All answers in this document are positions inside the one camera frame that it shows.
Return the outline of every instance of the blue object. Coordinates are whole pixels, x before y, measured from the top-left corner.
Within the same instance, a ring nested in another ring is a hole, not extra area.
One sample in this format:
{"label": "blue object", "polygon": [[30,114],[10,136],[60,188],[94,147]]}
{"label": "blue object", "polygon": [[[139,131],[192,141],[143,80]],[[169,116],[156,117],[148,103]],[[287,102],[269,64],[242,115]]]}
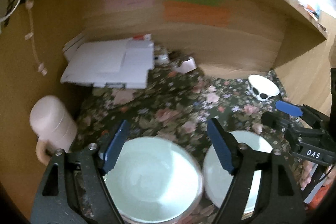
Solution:
{"label": "blue object", "polygon": [[208,136],[218,156],[219,162],[222,165],[222,168],[224,170],[227,170],[231,174],[235,169],[232,165],[231,151],[227,147],[225,141],[223,140],[219,132],[217,125],[214,123],[212,119],[208,120],[207,131],[208,131]]}
{"label": "blue object", "polygon": [[111,171],[119,157],[119,154],[124,146],[125,140],[129,134],[130,124],[124,120],[119,126],[117,132],[114,135],[113,140],[111,141],[109,147],[106,150],[104,155],[104,166],[102,170],[107,174]]}
{"label": "blue object", "polygon": [[277,101],[275,103],[275,108],[282,112],[285,112],[293,117],[300,117],[302,116],[303,112],[300,107],[284,102],[284,101]]}

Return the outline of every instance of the white bowl with black dots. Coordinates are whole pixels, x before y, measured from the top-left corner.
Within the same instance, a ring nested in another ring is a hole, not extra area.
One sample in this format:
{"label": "white bowl with black dots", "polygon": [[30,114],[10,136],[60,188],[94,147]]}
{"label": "white bowl with black dots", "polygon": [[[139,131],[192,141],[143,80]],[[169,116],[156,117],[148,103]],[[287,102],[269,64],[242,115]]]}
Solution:
{"label": "white bowl with black dots", "polygon": [[261,75],[248,77],[248,90],[254,98],[262,102],[271,100],[280,93],[276,84]]}

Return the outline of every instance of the black dot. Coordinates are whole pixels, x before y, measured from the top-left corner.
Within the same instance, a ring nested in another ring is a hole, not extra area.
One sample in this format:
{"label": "black dot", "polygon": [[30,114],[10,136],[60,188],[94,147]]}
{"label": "black dot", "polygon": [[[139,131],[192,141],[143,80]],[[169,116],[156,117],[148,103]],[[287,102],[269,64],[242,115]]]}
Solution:
{"label": "black dot", "polygon": [[256,88],[252,89],[255,95],[259,95],[259,91]]}

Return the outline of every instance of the mug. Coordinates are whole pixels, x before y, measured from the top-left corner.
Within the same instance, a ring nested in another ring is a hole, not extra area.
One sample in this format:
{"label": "mug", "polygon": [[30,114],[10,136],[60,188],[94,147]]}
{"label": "mug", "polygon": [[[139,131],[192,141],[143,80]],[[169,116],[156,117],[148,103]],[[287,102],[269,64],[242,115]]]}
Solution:
{"label": "mug", "polygon": [[42,97],[31,109],[29,122],[38,136],[36,155],[41,163],[48,165],[50,161],[46,151],[54,153],[61,148],[69,152],[77,125],[60,99],[53,95]]}

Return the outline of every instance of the screw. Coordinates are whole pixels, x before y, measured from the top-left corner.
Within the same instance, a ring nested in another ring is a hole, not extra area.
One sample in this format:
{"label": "screw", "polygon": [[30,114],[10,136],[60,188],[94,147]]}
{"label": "screw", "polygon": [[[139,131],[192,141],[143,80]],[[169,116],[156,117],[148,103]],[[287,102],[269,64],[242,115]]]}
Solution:
{"label": "screw", "polygon": [[239,143],[238,148],[241,150],[246,150],[247,149],[247,144],[246,143]]}
{"label": "screw", "polygon": [[273,153],[277,156],[280,156],[281,155],[281,151],[279,149],[274,149],[273,150]]}
{"label": "screw", "polygon": [[56,151],[55,151],[55,155],[56,156],[61,156],[63,154],[63,149],[57,149]]}
{"label": "screw", "polygon": [[97,144],[96,143],[90,143],[89,144],[89,149],[90,150],[95,150],[97,148]]}

